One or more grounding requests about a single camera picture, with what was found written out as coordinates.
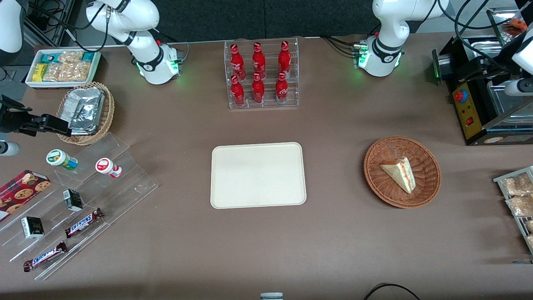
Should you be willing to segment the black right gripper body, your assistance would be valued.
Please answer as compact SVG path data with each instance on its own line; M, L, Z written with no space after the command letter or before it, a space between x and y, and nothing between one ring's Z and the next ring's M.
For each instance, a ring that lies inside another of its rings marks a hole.
M29 112L33 109L25 107L19 101L15 101L10 97L1 95L1 109L0 109L0 132L1 133L23 133L34 134L28 129L20 129L27 122L32 121Z

